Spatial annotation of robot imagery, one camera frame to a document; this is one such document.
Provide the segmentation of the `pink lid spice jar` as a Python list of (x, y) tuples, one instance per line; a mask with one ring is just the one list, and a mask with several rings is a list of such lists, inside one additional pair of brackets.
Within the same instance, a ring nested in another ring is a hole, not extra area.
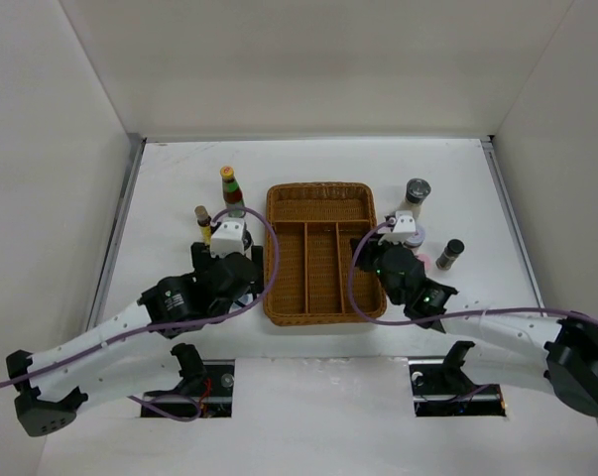
[(424, 270), (428, 272), (432, 266), (431, 258), (424, 253), (416, 254), (416, 257), (420, 262), (422, 262)]

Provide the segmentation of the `small yellow bottle cork cap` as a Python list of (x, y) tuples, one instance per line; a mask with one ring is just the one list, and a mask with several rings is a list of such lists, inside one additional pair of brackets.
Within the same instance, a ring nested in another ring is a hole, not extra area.
[(202, 235), (203, 243), (209, 247), (211, 243), (212, 227), (211, 217), (204, 205), (198, 205), (194, 209), (195, 219)]

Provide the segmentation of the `grinder jar grey lid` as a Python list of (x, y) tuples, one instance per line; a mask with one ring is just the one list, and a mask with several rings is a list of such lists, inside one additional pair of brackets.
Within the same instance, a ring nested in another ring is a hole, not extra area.
[(404, 197), (398, 207), (410, 212), (415, 221), (419, 220), (421, 207), (431, 193), (430, 184), (423, 178), (411, 178), (406, 185)]

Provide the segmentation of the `green sauce bottle yellow cap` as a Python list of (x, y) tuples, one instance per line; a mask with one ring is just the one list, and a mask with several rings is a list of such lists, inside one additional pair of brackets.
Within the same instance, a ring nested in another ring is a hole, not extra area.
[(230, 166), (224, 166), (220, 170), (222, 179), (222, 193), (224, 204), (229, 209), (228, 215), (232, 218), (244, 218), (246, 212), (242, 189), (235, 177), (234, 170)]

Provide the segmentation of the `spice jar white label lid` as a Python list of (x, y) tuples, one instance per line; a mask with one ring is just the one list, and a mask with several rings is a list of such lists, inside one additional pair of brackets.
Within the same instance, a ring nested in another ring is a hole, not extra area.
[(406, 246), (411, 249), (417, 249), (423, 244), (425, 237), (425, 229), (420, 225), (417, 227), (416, 232), (407, 239)]

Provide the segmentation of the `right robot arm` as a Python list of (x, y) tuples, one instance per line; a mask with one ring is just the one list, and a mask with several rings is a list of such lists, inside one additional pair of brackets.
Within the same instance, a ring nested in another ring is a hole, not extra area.
[(460, 393), (473, 384), (505, 384), (551, 394), (598, 417), (598, 319), (543, 307), (465, 305), (450, 311), (456, 288), (430, 279), (403, 245), (370, 233), (350, 241), (351, 271), (374, 275), (403, 309), (400, 326), (458, 337), (444, 357), (441, 381)]

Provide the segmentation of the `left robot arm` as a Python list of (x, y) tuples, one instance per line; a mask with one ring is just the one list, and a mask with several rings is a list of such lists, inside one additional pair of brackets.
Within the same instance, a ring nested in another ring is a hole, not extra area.
[(257, 305), (268, 292), (264, 251), (211, 257), (191, 247), (193, 270), (159, 280), (118, 314), (48, 351), (7, 356), (17, 420), (30, 437), (57, 432), (86, 411), (128, 398), (165, 417), (158, 403), (183, 398), (202, 416), (213, 387), (197, 348), (180, 337), (224, 322)]

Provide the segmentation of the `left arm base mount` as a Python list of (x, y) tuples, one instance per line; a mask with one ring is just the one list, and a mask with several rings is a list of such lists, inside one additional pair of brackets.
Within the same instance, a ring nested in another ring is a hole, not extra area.
[(171, 354), (179, 364), (176, 384), (145, 393), (141, 417), (179, 422), (232, 417), (235, 361), (203, 360), (194, 345), (185, 343), (176, 345)]

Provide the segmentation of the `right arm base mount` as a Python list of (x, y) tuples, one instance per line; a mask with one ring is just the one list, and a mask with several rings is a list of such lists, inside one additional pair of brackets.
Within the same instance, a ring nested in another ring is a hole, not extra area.
[(417, 417), (506, 416), (500, 386), (475, 384), (462, 370), (474, 347), (474, 342), (457, 341), (445, 356), (408, 361)]

